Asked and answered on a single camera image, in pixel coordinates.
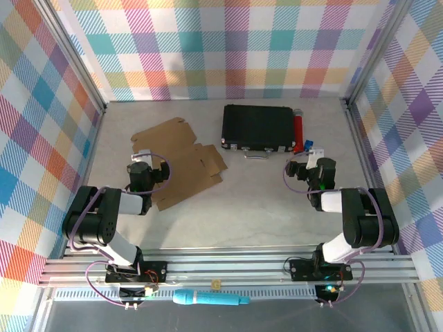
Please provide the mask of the brown cardboard box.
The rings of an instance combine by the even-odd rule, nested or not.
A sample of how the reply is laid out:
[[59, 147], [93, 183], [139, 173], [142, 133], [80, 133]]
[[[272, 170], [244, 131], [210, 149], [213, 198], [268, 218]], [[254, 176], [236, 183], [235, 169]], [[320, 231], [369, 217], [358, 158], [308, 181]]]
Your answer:
[[163, 160], [170, 163], [170, 182], [152, 195], [160, 211], [221, 183], [222, 172], [228, 169], [216, 147], [198, 143], [190, 124], [183, 118], [175, 117], [135, 133], [131, 141], [136, 154], [149, 150], [162, 156], [152, 157], [155, 168]]

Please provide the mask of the red glitter microphone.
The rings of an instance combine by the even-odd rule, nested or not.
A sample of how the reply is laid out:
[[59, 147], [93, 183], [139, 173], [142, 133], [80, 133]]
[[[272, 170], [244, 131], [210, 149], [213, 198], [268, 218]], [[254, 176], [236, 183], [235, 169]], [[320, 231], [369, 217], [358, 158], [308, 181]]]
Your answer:
[[294, 133], [295, 133], [295, 146], [293, 152], [300, 153], [304, 151], [304, 140], [303, 140], [303, 113], [300, 109], [293, 110], [293, 123], [294, 123]]

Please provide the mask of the black ribbed carry case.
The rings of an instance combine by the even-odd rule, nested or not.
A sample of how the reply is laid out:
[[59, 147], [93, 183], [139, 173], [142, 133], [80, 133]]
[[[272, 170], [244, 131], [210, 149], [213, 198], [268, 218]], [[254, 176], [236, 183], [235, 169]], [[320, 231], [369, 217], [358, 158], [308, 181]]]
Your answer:
[[246, 158], [252, 152], [293, 152], [295, 133], [293, 109], [289, 107], [227, 104], [221, 126], [221, 147], [243, 151]]

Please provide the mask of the black controller board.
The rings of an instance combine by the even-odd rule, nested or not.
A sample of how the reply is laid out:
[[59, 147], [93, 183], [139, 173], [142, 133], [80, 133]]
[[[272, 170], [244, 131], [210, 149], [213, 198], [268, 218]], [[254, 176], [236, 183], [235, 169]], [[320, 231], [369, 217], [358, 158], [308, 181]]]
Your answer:
[[337, 285], [315, 285], [316, 301], [318, 303], [335, 302], [339, 298], [340, 288]]
[[157, 291], [156, 287], [143, 286], [143, 287], [120, 287], [118, 291], [119, 298], [142, 298], [150, 297]]

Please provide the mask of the blue marker pen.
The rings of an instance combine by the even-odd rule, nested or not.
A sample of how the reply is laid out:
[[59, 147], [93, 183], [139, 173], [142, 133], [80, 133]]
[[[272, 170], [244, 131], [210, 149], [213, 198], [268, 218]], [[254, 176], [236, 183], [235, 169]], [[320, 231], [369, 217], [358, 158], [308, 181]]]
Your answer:
[[250, 297], [230, 293], [203, 292], [192, 289], [174, 291], [172, 301], [180, 305], [208, 304], [223, 306], [239, 306], [250, 303]]

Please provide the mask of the aluminium side rail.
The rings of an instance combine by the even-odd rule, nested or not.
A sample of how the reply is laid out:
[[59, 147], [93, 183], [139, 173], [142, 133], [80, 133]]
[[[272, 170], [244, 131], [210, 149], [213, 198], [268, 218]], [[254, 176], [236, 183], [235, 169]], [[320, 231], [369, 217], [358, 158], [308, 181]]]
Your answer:
[[347, 120], [347, 125], [349, 127], [352, 140], [356, 148], [356, 154], [359, 157], [359, 162], [363, 171], [366, 185], [368, 187], [377, 187], [377, 181], [374, 172], [372, 171], [367, 151], [363, 143], [363, 136], [359, 131], [359, 126], [356, 118], [354, 117], [352, 108], [347, 105], [347, 102], [344, 99], [341, 99], [341, 105], [343, 107], [345, 119]]

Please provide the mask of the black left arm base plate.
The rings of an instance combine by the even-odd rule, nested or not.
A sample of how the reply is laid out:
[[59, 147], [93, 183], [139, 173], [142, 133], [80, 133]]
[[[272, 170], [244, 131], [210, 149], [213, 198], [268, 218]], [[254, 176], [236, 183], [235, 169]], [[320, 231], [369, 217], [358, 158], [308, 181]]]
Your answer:
[[133, 266], [106, 265], [105, 282], [110, 283], [164, 283], [166, 261], [141, 261]]

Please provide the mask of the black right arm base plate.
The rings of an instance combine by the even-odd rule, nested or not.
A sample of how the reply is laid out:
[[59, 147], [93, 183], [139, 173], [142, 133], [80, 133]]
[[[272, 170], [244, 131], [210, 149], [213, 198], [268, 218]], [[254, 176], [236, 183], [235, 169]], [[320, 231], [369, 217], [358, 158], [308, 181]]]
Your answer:
[[315, 262], [313, 259], [289, 260], [293, 282], [341, 282], [353, 280], [350, 265]]

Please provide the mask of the aluminium frame cross rails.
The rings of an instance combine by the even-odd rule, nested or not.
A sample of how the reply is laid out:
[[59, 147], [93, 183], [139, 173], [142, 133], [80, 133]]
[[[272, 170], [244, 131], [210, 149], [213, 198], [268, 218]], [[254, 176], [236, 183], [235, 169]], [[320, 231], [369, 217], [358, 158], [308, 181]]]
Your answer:
[[[288, 286], [289, 258], [312, 256], [314, 246], [259, 246], [232, 248], [163, 248], [144, 250], [147, 261], [166, 261], [166, 286], [206, 286], [218, 279], [222, 286]], [[59, 259], [49, 259], [39, 280], [41, 287], [86, 285], [84, 272], [100, 259], [69, 249]], [[352, 264], [353, 279], [366, 284], [417, 283], [412, 257], [398, 255], [390, 246], [358, 256]]]

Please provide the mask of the aluminium upright frame post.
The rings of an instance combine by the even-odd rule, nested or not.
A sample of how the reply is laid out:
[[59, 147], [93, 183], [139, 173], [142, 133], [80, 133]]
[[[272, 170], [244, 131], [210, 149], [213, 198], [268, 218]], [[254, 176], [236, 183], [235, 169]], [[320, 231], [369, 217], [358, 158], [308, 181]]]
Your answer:
[[84, 89], [94, 103], [94, 106], [100, 110], [101, 114], [106, 113], [107, 103], [101, 96], [91, 75], [84, 65], [84, 62], [75, 49], [75, 46], [71, 41], [71, 38], [69, 37], [69, 34], [67, 33], [57, 12], [53, 8], [51, 1], [32, 0], [32, 2], [35, 4], [43, 20], [47, 23], [57, 45], [60, 47], [69, 64], [73, 67], [75, 74], [78, 76], [79, 81], [84, 86]]
[[341, 91], [341, 99], [347, 107], [351, 107], [362, 94], [413, 2], [381, 0]]

